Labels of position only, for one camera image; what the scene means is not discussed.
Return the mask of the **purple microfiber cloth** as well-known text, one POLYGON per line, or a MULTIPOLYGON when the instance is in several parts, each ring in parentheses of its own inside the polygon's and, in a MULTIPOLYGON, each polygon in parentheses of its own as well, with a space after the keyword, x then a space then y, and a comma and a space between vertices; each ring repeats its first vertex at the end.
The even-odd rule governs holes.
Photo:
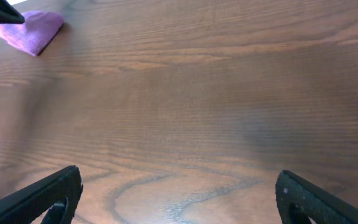
POLYGON ((57 12, 23 13, 23 24, 0 24, 0 38, 8 45, 32 56, 40 55, 64 25, 57 12))

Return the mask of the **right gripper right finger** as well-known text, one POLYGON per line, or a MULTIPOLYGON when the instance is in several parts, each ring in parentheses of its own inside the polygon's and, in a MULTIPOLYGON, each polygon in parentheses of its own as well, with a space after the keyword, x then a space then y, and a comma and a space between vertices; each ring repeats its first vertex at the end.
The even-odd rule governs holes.
POLYGON ((283 224, 358 224, 358 208, 289 170, 279 173, 275 195, 283 224))

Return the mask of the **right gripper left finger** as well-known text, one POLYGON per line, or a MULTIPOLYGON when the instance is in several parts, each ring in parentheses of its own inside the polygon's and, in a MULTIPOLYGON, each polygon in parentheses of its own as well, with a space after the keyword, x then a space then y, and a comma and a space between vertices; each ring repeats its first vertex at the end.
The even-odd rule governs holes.
POLYGON ((68 166, 0 199, 0 223, 70 224, 81 198, 83 184, 77 166, 68 166))

